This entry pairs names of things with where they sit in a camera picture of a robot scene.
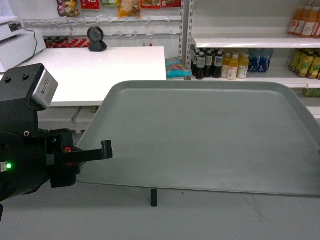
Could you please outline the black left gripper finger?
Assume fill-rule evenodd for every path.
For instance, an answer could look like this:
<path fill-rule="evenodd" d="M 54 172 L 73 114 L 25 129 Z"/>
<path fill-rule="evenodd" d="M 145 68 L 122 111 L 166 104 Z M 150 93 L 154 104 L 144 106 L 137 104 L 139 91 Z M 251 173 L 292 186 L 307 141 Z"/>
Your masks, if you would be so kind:
<path fill-rule="evenodd" d="M 101 149 L 76 150 L 73 152 L 57 153 L 56 164 L 82 163 L 91 161 L 107 160 L 113 157 L 111 140 L 103 140 Z"/>

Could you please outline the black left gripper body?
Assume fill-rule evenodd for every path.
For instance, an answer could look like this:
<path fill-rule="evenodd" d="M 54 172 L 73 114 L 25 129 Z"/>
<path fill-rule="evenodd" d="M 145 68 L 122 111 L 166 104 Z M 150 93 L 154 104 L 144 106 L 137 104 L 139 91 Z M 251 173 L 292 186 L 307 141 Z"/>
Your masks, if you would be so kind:
<path fill-rule="evenodd" d="M 50 130 L 46 136 L 47 178 L 52 188 L 73 186 L 80 173 L 76 162 L 77 150 L 73 143 L 72 131 L 66 128 Z"/>

